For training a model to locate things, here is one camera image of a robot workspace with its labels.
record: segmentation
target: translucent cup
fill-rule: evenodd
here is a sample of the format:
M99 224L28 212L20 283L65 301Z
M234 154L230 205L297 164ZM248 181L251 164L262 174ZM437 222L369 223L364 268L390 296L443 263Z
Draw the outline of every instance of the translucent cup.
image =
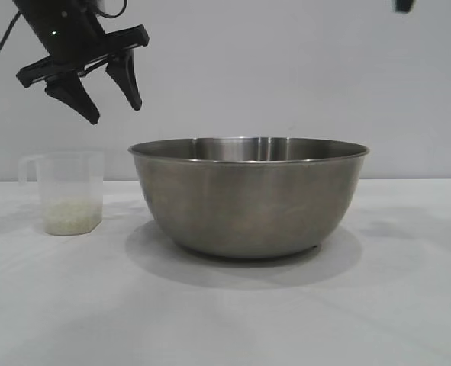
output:
M18 180L27 182L27 167L35 164L44 230L52 235L93 231L102 219L102 152L52 152L20 161Z

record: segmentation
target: table surface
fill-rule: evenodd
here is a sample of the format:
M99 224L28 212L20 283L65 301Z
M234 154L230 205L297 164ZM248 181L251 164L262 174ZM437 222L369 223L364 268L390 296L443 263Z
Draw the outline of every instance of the table surface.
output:
M176 248L136 182L85 236L0 183L0 366L451 365L451 180L366 180L321 250L226 263Z

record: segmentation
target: stainless steel bowl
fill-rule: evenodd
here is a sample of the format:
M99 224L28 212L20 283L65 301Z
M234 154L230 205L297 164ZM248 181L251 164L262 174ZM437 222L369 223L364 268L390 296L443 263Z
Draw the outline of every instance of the stainless steel bowl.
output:
M155 141L129 151L163 232L228 258L320 245L346 213L369 152L354 143L266 137Z

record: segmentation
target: white wall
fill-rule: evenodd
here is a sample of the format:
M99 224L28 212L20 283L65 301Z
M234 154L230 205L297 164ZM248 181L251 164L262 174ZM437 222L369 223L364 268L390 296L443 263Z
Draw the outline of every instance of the white wall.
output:
M121 6L107 0L107 11ZM0 0L0 37L15 7ZM92 127L15 73L45 56L24 21L0 56L0 179L50 149L108 153L108 179L134 178L127 147L184 136L309 136L371 147L365 178L451 177L451 1L130 0L107 31L144 24L136 52L145 108L104 71L85 81Z

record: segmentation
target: robotic arm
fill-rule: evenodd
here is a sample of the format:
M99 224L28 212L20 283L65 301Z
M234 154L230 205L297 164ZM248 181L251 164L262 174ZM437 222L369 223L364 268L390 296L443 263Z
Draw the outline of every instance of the robotic arm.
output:
M122 90L135 111L142 107L134 72L133 48L145 47L143 25L106 34L97 15L105 14L99 0L13 0L49 56L21 69L17 77L28 88L45 81L45 92L79 112L91 124L100 113L80 78L100 66Z
M395 10L401 13L409 13L414 7L415 0L395 0Z

